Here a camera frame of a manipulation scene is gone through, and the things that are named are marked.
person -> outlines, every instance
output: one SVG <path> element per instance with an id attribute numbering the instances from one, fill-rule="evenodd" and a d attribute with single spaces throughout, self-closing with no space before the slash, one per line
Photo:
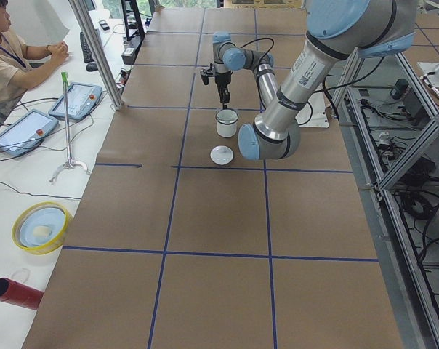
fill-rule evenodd
<path id="1" fill-rule="evenodd" d="M 64 41 L 46 46 L 28 46 L 11 28 L 8 0 L 0 0 L 0 116 L 6 117 L 25 91 L 37 87 L 62 65 L 68 56 Z M 51 56 L 37 68 L 29 60 Z"/>

blue tablet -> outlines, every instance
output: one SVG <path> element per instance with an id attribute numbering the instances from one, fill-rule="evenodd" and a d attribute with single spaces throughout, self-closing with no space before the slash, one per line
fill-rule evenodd
<path id="1" fill-rule="evenodd" d="M 100 100 L 102 87 L 73 82 L 68 87 L 68 115 L 70 120 L 80 121 L 85 118 Z M 49 115 L 59 119 L 65 118 L 64 95 L 52 106 Z"/>
<path id="2" fill-rule="evenodd" d="M 56 118 L 33 109 L 0 133 L 0 151 L 13 156 L 27 153 L 57 125 Z"/>

yellow rim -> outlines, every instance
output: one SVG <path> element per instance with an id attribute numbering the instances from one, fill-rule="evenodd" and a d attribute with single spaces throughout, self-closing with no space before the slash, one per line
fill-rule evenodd
<path id="1" fill-rule="evenodd" d="M 20 229 L 23 226 L 24 222 L 34 212 L 37 212 L 40 209 L 44 209 L 47 207 L 60 209 L 65 214 L 65 223 L 63 224 L 63 227 L 61 228 L 60 232 L 52 240 L 48 241 L 46 244 L 36 246 L 36 247 L 26 247 L 26 246 L 22 245 L 20 240 L 19 240 L 19 233 L 20 233 Z M 32 254 L 49 253 L 51 251 L 56 250 L 61 245 L 63 245 L 64 239 L 65 239 L 66 229 L 68 229 L 68 225 L 72 219 L 73 219 L 73 217 L 71 216 L 71 214 L 69 213 L 69 211 L 65 207 L 63 207 L 59 204 L 56 204 L 55 202 L 51 202 L 51 201 L 41 202 L 40 204 L 33 205 L 33 206 L 29 207 L 18 217 L 18 219 L 16 220 L 15 224 L 13 225 L 13 229 L 12 229 L 13 241 L 16 244 L 16 246 L 18 246 L 19 248 L 24 249 L 25 251 L 30 252 Z"/>

beige shirt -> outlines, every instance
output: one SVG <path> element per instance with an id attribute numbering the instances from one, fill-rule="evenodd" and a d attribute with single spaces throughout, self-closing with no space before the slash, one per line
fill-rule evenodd
<path id="1" fill-rule="evenodd" d="M 0 102 L 5 100 L 12 100 L 24 94 L 25 89 L 16 87 L 10 84 L 11 78 L 16 74 L 17 70 L 31 71 L 32 67 L 29 62 L 23 57 L 23 51 L 21 47 L 25 45 L 25 42 L 16 33 L 9 29 L 8 31 L 1 33 L 2 41 L 0 46 L 14 56 L 20 58 L 25 68 L 16 61 L 13 57 L 9 56 L 6 52 L 0 49 Z"/>

red cylinder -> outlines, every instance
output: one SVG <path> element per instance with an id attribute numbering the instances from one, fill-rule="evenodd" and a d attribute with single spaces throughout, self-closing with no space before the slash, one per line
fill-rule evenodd
<path id="1" fill-rule="evenodd" d="M 0 278 L 0 302 L 37 310 L 44 293 L 8 278 Z"/>

